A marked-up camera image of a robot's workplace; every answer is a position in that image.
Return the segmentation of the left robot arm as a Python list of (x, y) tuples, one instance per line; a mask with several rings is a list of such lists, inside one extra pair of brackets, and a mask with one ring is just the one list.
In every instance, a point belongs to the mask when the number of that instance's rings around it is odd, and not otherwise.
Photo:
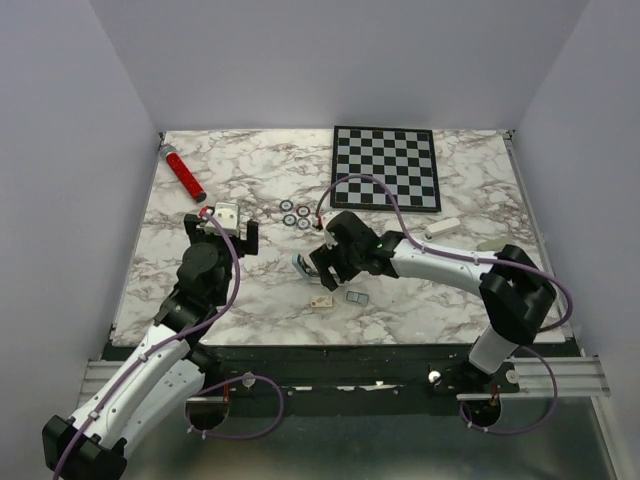
[(184, 225), (190, 241), (177, 282), (133, 353), (69, 417), (42, 430), (45, 463), (56, 479), (119, 479), (143, 438), (195, 393), (214, 393), (220, 368), (201, 337), (226, 314), (240, 289), (240, 260), (258, 253), (259, 225), (239, 232), (233, 205), (219, 203)]

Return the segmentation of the staple tray with staples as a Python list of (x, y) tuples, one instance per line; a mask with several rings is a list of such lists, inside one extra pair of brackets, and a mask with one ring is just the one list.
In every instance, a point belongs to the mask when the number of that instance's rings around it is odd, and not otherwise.
[(347, 291), (345, 300), (350, 303), (366, 306), (369, 302), (369, 296), (361, 292)]

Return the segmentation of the light blue stapler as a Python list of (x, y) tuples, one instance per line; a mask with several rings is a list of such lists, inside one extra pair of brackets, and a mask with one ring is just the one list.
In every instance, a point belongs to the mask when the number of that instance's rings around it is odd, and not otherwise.
[(295, 253), (292, 256), (292, 265), (305, 281), (311, 282), (319, 279), (318, 272), (311, 267), (302, 254)]

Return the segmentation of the white staple box sleeve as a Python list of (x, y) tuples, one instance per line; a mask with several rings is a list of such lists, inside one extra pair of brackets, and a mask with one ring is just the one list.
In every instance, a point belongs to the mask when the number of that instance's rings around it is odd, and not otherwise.
[(310, 300), (310, 306), (314, 309), (332, 308), (334, 305), (331, 295), (313, 296)]

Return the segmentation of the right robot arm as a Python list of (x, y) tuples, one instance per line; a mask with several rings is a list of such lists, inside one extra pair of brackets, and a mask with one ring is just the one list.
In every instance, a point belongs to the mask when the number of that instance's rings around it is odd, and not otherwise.
[(483, 301), (489, 326), (460, 367), (460, 379), (480, 392), (520, 346), (533, 343), (557, 293), (548, 276), (519, 247), (497, 253), (430, 247), (403, 232), (377, 235), (356, 214), (329, 212), (318, 226), (324, 243), (310, 253), (321, 284), (334, 291), (366, 272), (374, 276), (428, 280), (466, 291)]

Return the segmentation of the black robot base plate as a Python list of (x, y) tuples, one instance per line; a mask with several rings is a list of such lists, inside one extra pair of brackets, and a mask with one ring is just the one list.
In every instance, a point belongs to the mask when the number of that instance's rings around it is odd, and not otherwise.
[(238, 417), (414, 415), (455, 416), (462, 404), (495, 423), (501, 400), (523, 392), (507, 381), (517, 364), (531, 363), (545, 381), (579, 360), (572, 343), (518, 349), (490, 377), (466, 372), (464, 345), (205, 346), (188, 359), (206, 387), (254, 374), (255, 385), (234, 383), (227, 406)]

